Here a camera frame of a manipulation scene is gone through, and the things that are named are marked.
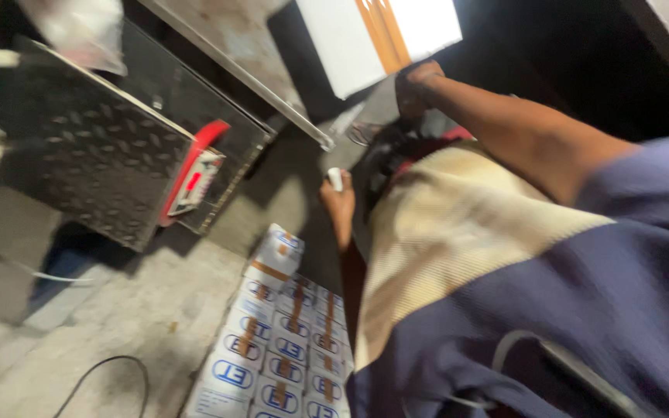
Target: red handle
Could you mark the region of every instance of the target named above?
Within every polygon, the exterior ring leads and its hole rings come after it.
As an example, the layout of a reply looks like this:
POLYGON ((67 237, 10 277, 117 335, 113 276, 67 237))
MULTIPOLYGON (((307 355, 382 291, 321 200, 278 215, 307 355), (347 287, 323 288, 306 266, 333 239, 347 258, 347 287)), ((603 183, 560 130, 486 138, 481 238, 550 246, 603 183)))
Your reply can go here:
POLYGON ((180 169, 180 175, 177 177, 177 181, 172 188, 172 193, 169 195, 168 199, 164 203, 164 208, 161 210, 159 216, 159 226, 170 226, 175 220, 168 216, 170 209, 172 208, 172 202, 175 201, 175 197, 180 192, 182 187, 182 182, 185 179, 185 176, 190 172, 192 165, 195 164, 195 160, 198 159, 198 156, 207 148, 214 144, 218 138, 221 138, 226 131, 229 130, 231 126, 223 120, 214 120, 208 125, 201 128, 195 135, 195 140, 190 145, 190 152, 187 153, 187 158, 182 164, 180 169))

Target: dark wall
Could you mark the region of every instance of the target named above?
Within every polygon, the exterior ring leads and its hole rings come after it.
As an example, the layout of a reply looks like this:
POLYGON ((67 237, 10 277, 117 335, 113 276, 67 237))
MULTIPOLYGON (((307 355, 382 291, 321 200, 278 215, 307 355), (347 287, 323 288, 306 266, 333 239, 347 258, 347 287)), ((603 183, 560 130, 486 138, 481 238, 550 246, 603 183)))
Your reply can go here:
POLYGON ((464 40, 440 54, 460 80, 515 93, 612 135, 669 135, 669 67, 611 0, 456 0, 464 40))

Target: metal frame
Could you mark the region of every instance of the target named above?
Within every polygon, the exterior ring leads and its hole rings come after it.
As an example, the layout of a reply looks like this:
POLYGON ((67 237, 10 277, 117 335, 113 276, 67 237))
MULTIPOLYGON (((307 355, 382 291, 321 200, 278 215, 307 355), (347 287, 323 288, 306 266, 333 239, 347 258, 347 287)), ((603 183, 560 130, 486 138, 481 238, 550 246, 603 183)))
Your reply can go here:
POLYGON ((303 132, 306 132, 309 134, 309 136, 311 136, 311 138, 314 138, 324 150, 331 151, 335 147, 335 143, 329 137, 329 135, 325 134, 319 128, 314 126, 314 124, 311 123, 311 120, 307 119, 304 115, 296 111, 296 109, 288 105, 267 86, 255 79, 255 77, 247 72, 247 70, 231 60, 231 58, 229 58, 226 53, 211 43, 209 39, 193 29, 170 8, 163 5, 161 0, 139 0, 139 2, 151 10, 153 14, 157 15, 165 23, 170 25, 175 31, 181 33, 182 36, 191 41, 191 43, 197 46, 202 52, 205 52, 223 69, 229 71, 229 73, 243 82, 247 87, 252 89, 252 91, 259 94, 261 98, 270 103, 271 106, 273 106, 291 122, 295 123, 299 128, 301 128, 303 132))

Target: hand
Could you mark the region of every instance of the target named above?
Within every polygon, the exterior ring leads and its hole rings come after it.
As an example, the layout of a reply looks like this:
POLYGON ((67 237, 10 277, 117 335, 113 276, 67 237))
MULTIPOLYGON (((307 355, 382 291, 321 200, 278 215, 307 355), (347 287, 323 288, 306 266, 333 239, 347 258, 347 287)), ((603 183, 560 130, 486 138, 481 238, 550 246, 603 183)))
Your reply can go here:
POLYGON ((445 77, 445 73, 431 60, 407 67, 396 77, 396 103, 403 118, 419 118, 431 108, 424 100, 424 90, 425 82, 434 76, 445 77))
POLYGON ((319 188, 319 199, 327 209, 337 239, 338 249, 347 250, 352 236, 352 215, 355 212, 355 191, 352 189, 352 176, 347 170, 341 170, 342 191, 337 192, 328 178, 324 179, 319 188))

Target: black cable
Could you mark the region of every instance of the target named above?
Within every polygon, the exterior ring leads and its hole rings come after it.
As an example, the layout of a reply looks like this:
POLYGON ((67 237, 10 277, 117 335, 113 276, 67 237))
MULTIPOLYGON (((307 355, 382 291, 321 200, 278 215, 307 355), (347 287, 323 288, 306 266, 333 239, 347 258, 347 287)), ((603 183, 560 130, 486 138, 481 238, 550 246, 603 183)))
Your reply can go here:
POLYGON ((59 416, 61 416, 61 413, 63 412, 63 410, 66 409, 66 405, 68 405, 69 402, 71 402, 71 398, 73 398, 74 395, 77 393, 77 391, 79 391, 79 386, 81 386, 82 383, 84 383, 84 379, 86 379, 87 376, 90 373, 92 373, 92 370, 98 368, 101 365, 104 365, 108 361, 117 360, 119 358, 125 358, 126 360, 135 361, 136 365, 138 365, 138 367, 141 369, 141 373, 144 375, 144 401, 141 403, 141 413, 138 414, 138 418, 143 418, 144 417, 144 412, 146 411, 146 404, 149 403, 149 369, 146 368, 146 366, 144 365, 144 363, 141 360, 139 360, 138 358, 135 358, 134 356, 110 357, 110 358, 106 358, 106 359, 100 361, 99 363, 97 363, 96 365, 92 366, 89 370, 87 370, 87 373, 84 373, 82 375, 82 377, 79 379, 79 382, 77 382, 77 385, 74 386, 74 389, 69 394, 69 397, 66 398, 66 401, 64 401, 64 403, 61 405, 61 408, 58 410, 56 415, 53 415, 53 418, 58 418, 59 416))

